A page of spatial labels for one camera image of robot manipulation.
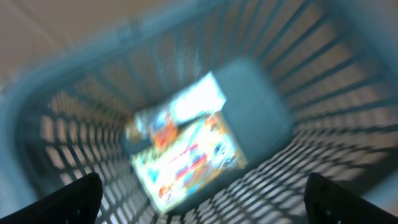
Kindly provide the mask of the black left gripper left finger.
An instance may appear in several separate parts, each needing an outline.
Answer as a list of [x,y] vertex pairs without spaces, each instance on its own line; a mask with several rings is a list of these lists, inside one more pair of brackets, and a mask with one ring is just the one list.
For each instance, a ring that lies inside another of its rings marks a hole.
[[94,224],[102,197],[102,180],[92,172],[1,218],[1,224]]

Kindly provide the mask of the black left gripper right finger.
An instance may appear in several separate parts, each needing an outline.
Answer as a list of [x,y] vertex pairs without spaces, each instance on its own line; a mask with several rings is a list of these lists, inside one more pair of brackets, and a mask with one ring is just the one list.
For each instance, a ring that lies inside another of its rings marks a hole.
[[309,174],[304,191],[309,224],[397,224],[397,217],[319,173]]

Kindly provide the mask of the yellow wet wipes pack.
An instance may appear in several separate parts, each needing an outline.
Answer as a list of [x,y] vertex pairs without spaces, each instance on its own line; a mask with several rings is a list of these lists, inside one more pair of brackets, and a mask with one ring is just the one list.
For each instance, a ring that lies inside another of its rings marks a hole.
[[130,163],[154,208],[165,214],[248,161],[217,112],[189,124],[167,149],[148,147]]

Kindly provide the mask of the Kleenex tissue pack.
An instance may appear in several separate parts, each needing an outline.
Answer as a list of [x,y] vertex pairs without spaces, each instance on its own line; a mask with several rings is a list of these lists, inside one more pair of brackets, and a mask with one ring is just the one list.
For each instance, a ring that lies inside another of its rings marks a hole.
[[161,114],[151,126],[150,136],[158,150],[167,149],[178,136],[178,126],[170,117],[170,113]]

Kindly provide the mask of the white Pantene shampoo tube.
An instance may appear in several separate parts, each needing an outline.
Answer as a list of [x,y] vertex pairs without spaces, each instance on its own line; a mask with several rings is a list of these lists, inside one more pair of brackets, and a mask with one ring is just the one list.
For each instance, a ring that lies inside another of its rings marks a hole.
[[133,120],[125,127],[126,138],[130,141],[152,142],[151,126],[161,114],[169,112],[179,127],[203,115],[220,111],[225,103],[226,97],[214,74],[208,72],[199,81],[164,102],[134,113]]

